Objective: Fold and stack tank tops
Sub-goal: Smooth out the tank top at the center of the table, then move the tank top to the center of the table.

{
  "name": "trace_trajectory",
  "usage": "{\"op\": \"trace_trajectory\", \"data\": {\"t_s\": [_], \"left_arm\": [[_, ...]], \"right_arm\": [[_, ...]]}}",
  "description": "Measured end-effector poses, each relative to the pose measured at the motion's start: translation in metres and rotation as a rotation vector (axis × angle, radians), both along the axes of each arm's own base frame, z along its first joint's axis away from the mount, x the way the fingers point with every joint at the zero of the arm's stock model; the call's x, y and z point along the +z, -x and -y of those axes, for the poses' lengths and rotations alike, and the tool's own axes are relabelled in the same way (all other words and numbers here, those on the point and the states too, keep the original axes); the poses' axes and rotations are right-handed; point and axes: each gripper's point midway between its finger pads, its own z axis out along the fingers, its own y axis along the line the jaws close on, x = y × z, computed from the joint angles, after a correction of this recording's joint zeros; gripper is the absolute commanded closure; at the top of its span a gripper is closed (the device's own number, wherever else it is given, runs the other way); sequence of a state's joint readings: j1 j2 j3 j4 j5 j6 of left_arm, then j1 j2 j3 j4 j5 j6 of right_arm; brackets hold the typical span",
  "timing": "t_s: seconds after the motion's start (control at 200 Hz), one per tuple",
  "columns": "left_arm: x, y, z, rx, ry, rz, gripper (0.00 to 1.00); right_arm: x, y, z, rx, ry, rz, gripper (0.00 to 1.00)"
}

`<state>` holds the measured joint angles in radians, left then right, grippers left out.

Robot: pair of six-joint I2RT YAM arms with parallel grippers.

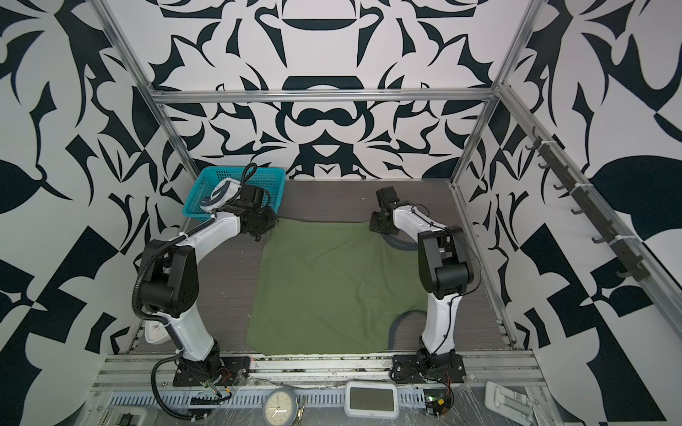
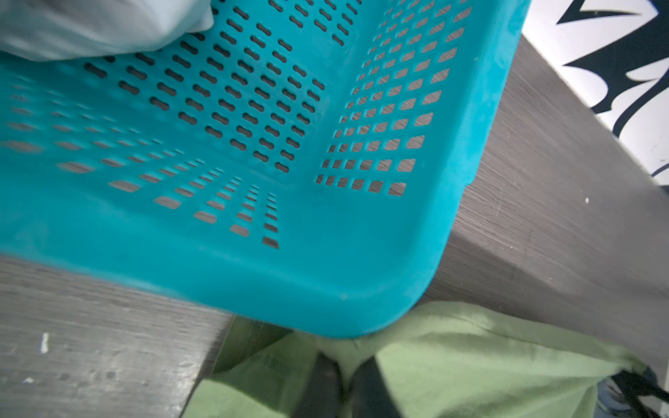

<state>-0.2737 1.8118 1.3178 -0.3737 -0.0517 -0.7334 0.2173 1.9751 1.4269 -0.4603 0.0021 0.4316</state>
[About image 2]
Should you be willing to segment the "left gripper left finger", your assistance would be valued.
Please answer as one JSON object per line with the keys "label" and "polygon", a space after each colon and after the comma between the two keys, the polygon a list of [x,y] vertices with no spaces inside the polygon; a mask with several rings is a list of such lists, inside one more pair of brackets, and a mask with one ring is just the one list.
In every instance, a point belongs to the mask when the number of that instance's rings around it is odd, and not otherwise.
{"label": "left gripper left finger", "polygon": [[320,353],[292,418],[336,418],[343,399],[338,364]]}

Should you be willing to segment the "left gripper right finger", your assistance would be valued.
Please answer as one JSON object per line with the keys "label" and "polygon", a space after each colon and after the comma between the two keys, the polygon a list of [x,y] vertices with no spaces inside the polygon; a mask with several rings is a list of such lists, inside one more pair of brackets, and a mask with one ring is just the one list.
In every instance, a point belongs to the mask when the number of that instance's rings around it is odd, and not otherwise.
{"label": "left gripper right finger", "polygon": [[350,382],[353,418],[400,418],[375,357],[358,367]]}

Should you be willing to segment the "green tank top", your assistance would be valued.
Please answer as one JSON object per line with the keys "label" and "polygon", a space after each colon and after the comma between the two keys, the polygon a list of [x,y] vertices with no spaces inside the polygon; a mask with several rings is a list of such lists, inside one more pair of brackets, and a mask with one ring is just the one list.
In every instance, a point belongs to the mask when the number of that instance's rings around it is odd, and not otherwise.
{"label": "green tank top", "polygon": [[647,369],[617,344],[461,302],[420,305],[355,339],[264,330],[247,358],[239,326],[231,337],[228,365],[197,386],[185,416],[288,417],[318,355],[345,387],[376,361],[403,417],[591,417],[601,381]]}

